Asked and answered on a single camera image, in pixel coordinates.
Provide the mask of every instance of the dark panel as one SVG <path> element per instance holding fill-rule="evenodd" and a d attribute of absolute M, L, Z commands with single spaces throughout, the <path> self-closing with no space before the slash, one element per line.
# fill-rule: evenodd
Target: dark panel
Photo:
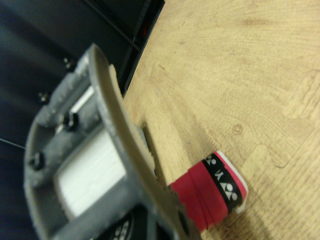
<path fill-rule="evenodd" d="M 23 189 L 24 150 L 0 141 L 0 238 L 38 239 Z"/>

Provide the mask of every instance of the black knob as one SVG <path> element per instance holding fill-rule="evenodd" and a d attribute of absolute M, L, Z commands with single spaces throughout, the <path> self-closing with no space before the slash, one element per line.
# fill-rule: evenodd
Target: black knob
<path fill-rule="evenodd" d="M 61 115 L 60 123 L 63 125 L 64 129 L 69 131 L 74 131 L 79 123 L 79 117 L 74 112 L 69 112 L 68 114 Z"/>
<path fill-rule="evenodd" d="M 37 152 L 28 162 L 28 165 L 35 171 L 45 166 L 45 156 L 42 152 Z"/>

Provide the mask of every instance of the metal frame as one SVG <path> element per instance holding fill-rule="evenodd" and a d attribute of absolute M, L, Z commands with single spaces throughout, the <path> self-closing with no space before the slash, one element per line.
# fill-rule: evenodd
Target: metal frame
<path fill-rule="evenodd" d="M 123 106 L 117 80 L 111 76 L 108 66 L 102 51 L 93 44 L 72 77 L 62 81 L 63 87 L 57 88 L 49 104 L 33 121 L 24 159 L 24 189 L 38 235 L 43 240 L 97 238 L 135 206 L 143 206 L 147 210 L 147 239 L 159 239 L 160 226 L 172 240 L 200 240 L 199 230 L 188 218 L 178 195 L 160 186 L 147 166 L 146 158 L 152 156 L 137 137 L 137 129 Z M 79 125 L 74 130 L 65 128 L 55 134 L 59 115 L 66 114 L 81 96 L 84 87 L 80 86 L 89 84 L 93 86 L 94 95 L 79 110 Z M 69 222 L 58 201 L 53 176 L 65 159 L 102 125 L 111 136 L 126 175 Z M 36 153 L 43 154 L 41 169 L 30 165 Z"/>

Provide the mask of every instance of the black band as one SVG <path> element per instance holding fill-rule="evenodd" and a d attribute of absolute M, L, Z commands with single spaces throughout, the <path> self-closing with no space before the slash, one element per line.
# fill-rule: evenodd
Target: black band
<path fill-rule="evenodd" d="M 234 207 L 243 202 L 238 185 L 216 154 L 210 154 L 202 162 L 219 189 L 230 214 Z"/>

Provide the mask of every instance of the wood grain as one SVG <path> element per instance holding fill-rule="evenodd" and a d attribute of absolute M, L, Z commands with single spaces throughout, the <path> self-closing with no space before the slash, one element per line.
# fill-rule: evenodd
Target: wood grain
<path fill-rule="evenodd" d="M 170 184 L 221 150 L 246 210 L 205 240 L 320 239 L 320 2 L 167 0 L 124 99 Z"/>

